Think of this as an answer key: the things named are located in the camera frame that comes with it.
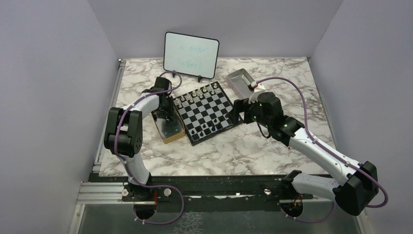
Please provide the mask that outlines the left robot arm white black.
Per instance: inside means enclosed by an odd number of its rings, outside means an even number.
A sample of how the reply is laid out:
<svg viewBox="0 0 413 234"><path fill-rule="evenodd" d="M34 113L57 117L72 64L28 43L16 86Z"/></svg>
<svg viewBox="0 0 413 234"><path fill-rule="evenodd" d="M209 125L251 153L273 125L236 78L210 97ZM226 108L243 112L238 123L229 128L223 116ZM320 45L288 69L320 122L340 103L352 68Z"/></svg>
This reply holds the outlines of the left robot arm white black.
<svg viewBox="0 0 413 234"><path fill-rule="evenodd" d="M151 198L153 187L150 172L140 155L143 144L143 119L149 114L166 121L172 120L174 109L171 81L157 77L153 87L123 108L112 107L104 134L104 147L122 162L128 175L130 193L141 200Z"/></svg>

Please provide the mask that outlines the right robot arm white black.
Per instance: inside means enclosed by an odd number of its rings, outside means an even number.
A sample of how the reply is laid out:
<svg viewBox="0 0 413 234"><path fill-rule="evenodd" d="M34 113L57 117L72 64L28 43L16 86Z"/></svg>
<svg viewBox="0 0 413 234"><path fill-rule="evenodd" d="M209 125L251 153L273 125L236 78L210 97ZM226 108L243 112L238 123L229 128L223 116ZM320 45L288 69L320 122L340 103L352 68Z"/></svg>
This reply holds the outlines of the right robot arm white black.
<svg viewBox="0 0 413 234"><path fill-rule="evenodd" d="M233 123L255 122L265 127L269 137L306 155L330 176L291 172L281 185L286 198L298 194L311 194L333 200L346 213L359 215L378 194L375 184L377 168L369 161L360 163L351 159L306 130L305 125L283 113L281 101L272 92L263 92L249 99L235 100L228 117Z"/></svg>

